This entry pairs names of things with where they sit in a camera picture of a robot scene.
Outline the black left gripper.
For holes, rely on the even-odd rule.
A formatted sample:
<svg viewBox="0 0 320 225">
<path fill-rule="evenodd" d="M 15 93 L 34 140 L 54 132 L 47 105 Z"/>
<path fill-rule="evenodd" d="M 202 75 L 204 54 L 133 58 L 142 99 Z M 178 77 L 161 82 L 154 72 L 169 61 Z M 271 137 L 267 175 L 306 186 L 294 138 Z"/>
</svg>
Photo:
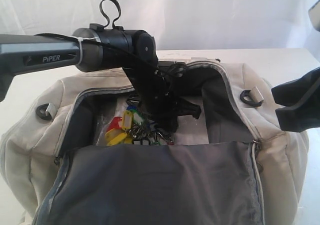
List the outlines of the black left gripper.
<svg viewBox="0 0 320 225">
<path fill-rule="evenodd" d="M 202 112 L 199 105 L 179 97 L 174 91 L 175 80 L 182 78 L 187 70 L 186 63 L 170 61 L 157 65 L 136 62 L 123 68 L 140 98 L 138 108 L 169 133 L 177 131 L 178 117 L 199 119 Z"/>
</svg>

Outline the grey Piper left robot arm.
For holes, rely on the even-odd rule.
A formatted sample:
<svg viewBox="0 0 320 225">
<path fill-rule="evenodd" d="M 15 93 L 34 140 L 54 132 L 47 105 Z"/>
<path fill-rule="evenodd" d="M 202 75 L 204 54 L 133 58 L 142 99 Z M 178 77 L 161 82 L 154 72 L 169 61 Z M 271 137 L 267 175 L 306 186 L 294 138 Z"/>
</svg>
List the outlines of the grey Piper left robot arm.
<svg viewBox="0 0 320 225">
<path fill-rule="evenodd" d="M 171 132 L 178 128 L 178 117 L 200 117 L 200 106 L 173 90 L 173 80 L 183 76 L 186 64 L 160 66 L 153 36 L 144 30 L 126 30 L 112 19 L 104 25 L 91 23 L 71 36 L 2 34 L 0 97 L 6 97 L 15 76 L 68 66 L 82 72 L 122 68 L 137 92 L 138 108 Z"/>
</svg>

